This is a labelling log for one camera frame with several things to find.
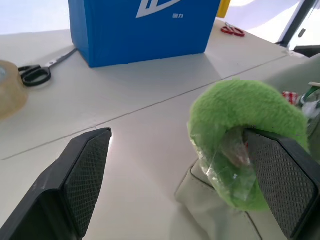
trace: white logo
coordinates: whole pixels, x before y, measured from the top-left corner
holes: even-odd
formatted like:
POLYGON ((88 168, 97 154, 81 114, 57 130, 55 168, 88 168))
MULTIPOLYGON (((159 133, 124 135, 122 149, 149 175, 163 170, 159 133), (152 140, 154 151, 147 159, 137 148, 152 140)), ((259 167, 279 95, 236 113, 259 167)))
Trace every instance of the white logo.
POLYGON ((181 0, 171 0, 161 5, 158 5, 159 0, 151 0, 150 7, 147 8, 149 0, 141 0, 141 5, 136 15, 136 19, 162 11, 163 9, 169 8, 180 1, 181 0))
POLYGON ((177 14, 177 13, 174 13, 172 18, 174 19, 183 19, 184 18, 184 15, 183 14, 177 14))

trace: tape roll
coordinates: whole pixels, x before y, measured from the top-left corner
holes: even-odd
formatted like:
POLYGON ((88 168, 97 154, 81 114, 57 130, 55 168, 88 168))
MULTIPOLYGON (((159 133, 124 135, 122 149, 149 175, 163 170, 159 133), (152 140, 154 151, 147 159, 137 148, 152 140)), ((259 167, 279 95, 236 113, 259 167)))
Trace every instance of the tape roll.
POLYGON ((0 61, 0 120, 20 110, 27 102, 28 92, 22 84, 18 67, 0 61))

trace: red object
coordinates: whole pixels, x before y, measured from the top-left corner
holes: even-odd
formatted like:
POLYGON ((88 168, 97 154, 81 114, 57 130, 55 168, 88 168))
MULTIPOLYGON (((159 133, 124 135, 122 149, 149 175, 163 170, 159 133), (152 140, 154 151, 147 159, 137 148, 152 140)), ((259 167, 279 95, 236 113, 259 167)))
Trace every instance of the red object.
POLYGON ((244 31, 240 30, 237 27, 231 26, 229 23, 225 23, 225 26, 221 28, 221 32, 225 34, 235 35, 238 37, 244 37, 246 34, 244 31))
POLYGON ((285 99, 292 105, 296 105, 299 94, 296 92, 284 91, 282 92, 282 96, 284 96, 285 99))

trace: gray fabric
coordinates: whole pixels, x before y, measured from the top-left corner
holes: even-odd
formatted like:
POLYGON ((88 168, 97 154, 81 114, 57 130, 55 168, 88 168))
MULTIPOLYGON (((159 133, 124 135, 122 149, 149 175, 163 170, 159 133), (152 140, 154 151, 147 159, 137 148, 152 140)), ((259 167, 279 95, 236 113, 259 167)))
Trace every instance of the gray fabric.
POLYGON ((311 156, 320 163, 320 115, 311 120, 311 124, 308 127, 308 133, 311 156))
POLYGON ((262 240, 249 215, 229 207, 210 185, 195 177, 191 169, 175 197, 188 208, 211 240, 262 240))
POLYGON ((310 82, 320 82, 320 54, 308 59, 305 63, 294 65, 281 73, 275 74, 262 82, 273 86, 279 92, 306 93, 310 82))
POLYGON ((191 173, 198 178, 199 180, 201 180, 202 182, 208 184, 209 186, 211 186, 211 183, 209 181, 209 178, 204 174, 204 172, 201 169, 200 166, 200 161, 196 161, 196 163, 194 164, 194 166, 191 168, 191 173))
POLYGON ((270 210, 248 212, 263 240, 287 240, 270 210))

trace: scissor handle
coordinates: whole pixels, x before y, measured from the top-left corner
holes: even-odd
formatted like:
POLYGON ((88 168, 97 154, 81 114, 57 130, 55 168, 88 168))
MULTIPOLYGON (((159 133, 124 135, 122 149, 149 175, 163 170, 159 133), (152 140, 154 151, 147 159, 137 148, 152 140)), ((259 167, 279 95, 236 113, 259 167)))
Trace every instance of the scissor handle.
POLYGON ((21 78, 23 79, 25 76, 29 75, 33 71, 38 70, 40 68, 41 68, 40 65, 30 65, 30 66, 19 67, 18 70, 21 78))
POLYGON ((48 82, 51 79, 51 71, 48 67, 38 67, 38 65, 35 66, 27 66, 27 67, 20 67, 20 69, 25 72, 21 74, 22 83, 26 87, 35 87, 39 86, 41 84, 44 84, 48 82))
POLYGON ((233 34, 235 36, 238 36, 238 37, 244 37, 246 35, 246 33, 244 31, 242 31, 241 29, 237 28, 237 27, 232 27, 232 30, 233 30, 233 34))
POLYGON ((228 26, 223 26, 221 28, 221 32, 225 33, 225 34, 230 34, 233 35, 235 32, 228 26))

